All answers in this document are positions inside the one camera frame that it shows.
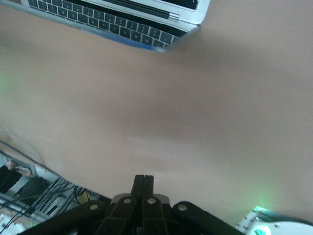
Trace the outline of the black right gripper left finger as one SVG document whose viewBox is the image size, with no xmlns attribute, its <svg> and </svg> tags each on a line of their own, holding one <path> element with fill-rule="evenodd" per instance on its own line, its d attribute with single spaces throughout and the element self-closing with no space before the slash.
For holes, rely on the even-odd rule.
<svg viewBox="0 0 313 235">
<path fill-rule="evenodd" d="M 116 196 L 118 201 L 106 206 L 89 201 L 59 214 L 21 235 L 121 235 L 127 227 L 141 196 L 144 175 L 136 175 L 130 194 Z"/>
</svg>

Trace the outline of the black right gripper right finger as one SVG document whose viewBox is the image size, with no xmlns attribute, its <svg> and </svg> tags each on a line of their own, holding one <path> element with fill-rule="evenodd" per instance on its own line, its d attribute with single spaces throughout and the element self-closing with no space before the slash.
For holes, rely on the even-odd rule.
<svg viewBox="0 0 313 235">
<path fill-rule="evenodd" d="M 188 201 L 174 206 L 153 194 L 154 177 L 142 176 L 144 235 L 241 235 L 242 232 Z"/>
</svg>

